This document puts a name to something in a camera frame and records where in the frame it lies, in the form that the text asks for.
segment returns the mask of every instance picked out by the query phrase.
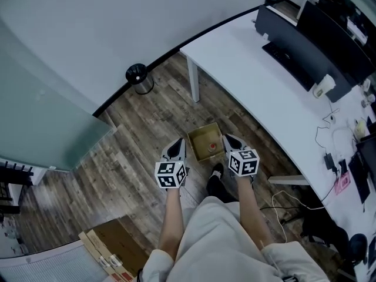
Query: keyboard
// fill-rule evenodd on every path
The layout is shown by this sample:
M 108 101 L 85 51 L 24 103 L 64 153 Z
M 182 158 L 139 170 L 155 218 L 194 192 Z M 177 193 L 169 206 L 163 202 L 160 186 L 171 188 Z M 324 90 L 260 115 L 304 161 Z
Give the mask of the keyboard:
M 263 49 L 269 53 L 278 63 L 280 63 L 289 73 L 295 77 L 302 87 L 309 91 L 315 82 L 308 73 L 295 62 L 283 49 L 270 42 L 263 46 Z

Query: cardboard box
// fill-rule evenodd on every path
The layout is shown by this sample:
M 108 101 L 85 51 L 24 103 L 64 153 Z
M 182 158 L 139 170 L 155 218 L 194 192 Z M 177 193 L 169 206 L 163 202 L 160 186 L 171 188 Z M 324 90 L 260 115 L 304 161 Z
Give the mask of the cardboard box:
M 192 130 L 187 135 L 194 156 L 199 162 L 224 153 L 222 133 L 216 122 Z M 216 146 L 212 152 L 209 151 L 211 144 Z
M 149 258 L 117 219 L 93 228 L 86 235 L 95 249 L 127 281 L 137 276 Z
M 81 232 L 78 237 L 80 237 L 85 249 L 90 253 L 91 256 L 102 266 L 102 268 L 117 282 L 127 282 L 121 278 L 120 274 L 115 272 L 111 265 L 105 260 L 105 258 L 95 249 L 92 242 L 88 239 L 85 232 Z

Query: person's leg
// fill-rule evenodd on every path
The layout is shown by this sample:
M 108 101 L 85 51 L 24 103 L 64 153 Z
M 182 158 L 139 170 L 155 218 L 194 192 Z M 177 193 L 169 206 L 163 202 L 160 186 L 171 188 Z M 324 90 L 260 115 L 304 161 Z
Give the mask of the person's leg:
M 222 176 L 223 165 L 221 163 L 218 163 L 213 168 L 209 181 L 206 185 L 206 190 L 209 196 L 215 196 L 218 199 L 220 199 L 223 203 L 237 202 L 238 200 L 227 192 L 226 188 L 220 181 Z

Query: white desk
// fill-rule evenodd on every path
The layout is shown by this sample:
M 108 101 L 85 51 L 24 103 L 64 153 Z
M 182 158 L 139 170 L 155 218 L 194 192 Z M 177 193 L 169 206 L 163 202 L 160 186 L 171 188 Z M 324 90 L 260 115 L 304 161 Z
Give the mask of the white desk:
M 316 99 L 312 91 L 306 92 L 262 50 L 267 41 L 256 32 L 252 23 L 256 17 L 257 11 L 244 15 L 181 48 L 187 56 L 193 100 L 199 101 L 199 66 L 258 120 L 323 199 L 332 188 L 335 176 L 326 169 L 325 150 L 316 144 L 315 134 L 317 126 L 326 124 L 322 118 L 331 112 L 329 100 L 327 97 Z M 336 124 L 318 131 L 317 140 L 332 153 L 335 161 L 346 158 L 348 164 L 354 154 L 352 134 L 346 126 L 353 129 L 354 119 L 367 119 L 367 116 L 375 121 L 372 110 L 362 108 L 361 97 L 360 88 L 355 87 L 333 103 L 333 110 L 340 108 L 335 114 Z M 363 233 L 368 243 L 376 231 L 376 192 L 372 186 L 370 188 L 364 213 L 353 179 L 338 196 L 333 189 L 323 201 L 330 216 L 346 230 L 349 238 Z M 368 266 L 361 263 L 355 267 L 355 272 L 358 281 L 367 280 Z

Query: trash can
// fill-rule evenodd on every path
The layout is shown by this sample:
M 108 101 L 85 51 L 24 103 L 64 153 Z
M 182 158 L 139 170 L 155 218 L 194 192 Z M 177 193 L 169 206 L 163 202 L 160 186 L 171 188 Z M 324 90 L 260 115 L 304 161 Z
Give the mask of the trash can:
M 147 94 L 154 87 L 154 80 L 147 75 L 147 68 L 141 63 L 136 63 L 128 68 L 125 78 L 135 89 L 137 94 Z

